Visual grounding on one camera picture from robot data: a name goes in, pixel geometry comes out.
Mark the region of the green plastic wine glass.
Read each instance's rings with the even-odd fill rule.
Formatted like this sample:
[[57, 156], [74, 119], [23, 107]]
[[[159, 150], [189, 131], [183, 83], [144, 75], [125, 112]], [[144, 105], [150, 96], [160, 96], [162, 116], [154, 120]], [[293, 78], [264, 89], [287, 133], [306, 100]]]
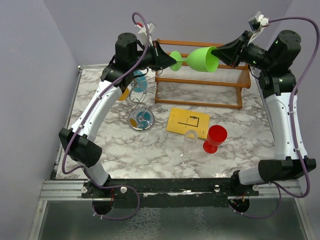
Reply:
[[182, 58], [178, 51], [173, 51], [169, 56], [176, 60], [176, 63], [170, 66], [170, 69], [178, 71], [182, 63], [186, 63], [194, 71], [213, 73], [217, 70], [220, 62], [218, 57], [212, 55], [212, 51], [216, 49], [215, 46], [197, 48], [186, 58]]

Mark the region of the orange plastic wine glass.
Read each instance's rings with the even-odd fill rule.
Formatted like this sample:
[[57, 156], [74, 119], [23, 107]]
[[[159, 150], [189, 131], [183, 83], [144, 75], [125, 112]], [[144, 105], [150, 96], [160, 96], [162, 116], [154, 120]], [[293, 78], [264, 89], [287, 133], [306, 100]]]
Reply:
[[118, 101], [120, 101], [120, 102], [125, 101], [127, 99], [127, 97], [129, 96], [129, 94], [130, 94], [130, 90], [127, 87], [125, 89], [125, 91], [122, 93], [122, 95], [120, 96], [120, 98], [118, 99]]

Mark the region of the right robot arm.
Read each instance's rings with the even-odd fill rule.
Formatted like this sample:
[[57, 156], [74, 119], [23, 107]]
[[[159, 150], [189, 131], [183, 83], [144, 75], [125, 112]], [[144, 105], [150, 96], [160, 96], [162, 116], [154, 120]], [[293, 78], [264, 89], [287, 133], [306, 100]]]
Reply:
[[258, 77], [274, 137], [274, 158], [233, 173], [229, 189], [240, 196], [248, 185], [271, 181], [295, 180], [317, 166], [304, 147], [297, 117], [296, 77], [290, 66], [301, 51], [301, 37], [292, 30], [281, 31], [265, 50], [250, 43], [253, 33], [244, 31], [236, 40], [212, 50], [211, 54], [235, 68], [245, 63], [260, 70]]

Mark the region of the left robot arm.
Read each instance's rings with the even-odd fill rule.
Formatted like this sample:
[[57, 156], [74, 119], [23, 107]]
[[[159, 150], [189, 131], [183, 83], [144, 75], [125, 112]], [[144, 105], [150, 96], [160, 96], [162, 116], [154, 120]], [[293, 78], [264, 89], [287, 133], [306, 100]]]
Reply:
[[134, 80], [137, 70], [159, 71], [176, 64], [158, 41], [147, 40], [142, 44], [133, 33], [118, 36], [115, 54], [102, 71], [98, 88], [78, 120], [58, 134], [64, 155], [78, 163], [78, 168], [94, 183], [97, 196], [106, 197], [111, 190], [110, 175], [105, 171], [100, 157], [102, 148], [95, 144], [98, 130], [113, 104]]

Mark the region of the blue plastic wine glass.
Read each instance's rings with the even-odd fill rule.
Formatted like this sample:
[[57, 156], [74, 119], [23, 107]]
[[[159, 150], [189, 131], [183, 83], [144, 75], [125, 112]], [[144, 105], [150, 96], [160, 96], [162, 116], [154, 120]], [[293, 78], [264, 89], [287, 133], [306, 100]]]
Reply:
[[134, 80], [131, 82], [130, 86], [133, 88], [135, 93], [142, 93], [147, 89], [148, 83], [145, 77], [145, 73], [140, 70], [135, 71]]

